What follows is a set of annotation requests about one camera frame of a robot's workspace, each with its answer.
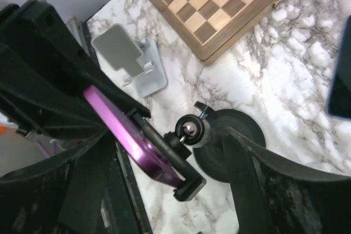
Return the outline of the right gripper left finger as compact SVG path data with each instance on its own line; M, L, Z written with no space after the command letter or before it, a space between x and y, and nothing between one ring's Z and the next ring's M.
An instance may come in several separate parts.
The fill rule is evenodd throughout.
M83 96L98 88L123 112L150 111L119 89L41 0L1 9L1 113L25 136L84 140L105 124Z

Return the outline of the black pole stand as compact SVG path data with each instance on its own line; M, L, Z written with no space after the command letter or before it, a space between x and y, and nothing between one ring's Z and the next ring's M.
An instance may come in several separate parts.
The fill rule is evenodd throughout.
M209 106L196 102L194 105L201 110L199 116L182 116L175 125L175 131L161 137L155 129L137 112L130 114L132 121L143 132L151 136L151 141L159 145L168 145L180 158L186 160L193 148L195 161L206 175L219 182L228 183L230 176L225 164L222 136L225 128L233 128L240 134L266 147L265 138L259 125L249 115L231 109L215 111Z

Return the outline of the blue phone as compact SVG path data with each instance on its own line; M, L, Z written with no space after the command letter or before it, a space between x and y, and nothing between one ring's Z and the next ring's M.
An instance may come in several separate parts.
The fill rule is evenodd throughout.
M336 56L326 112L332 117L350 120L350 16L346 20Z

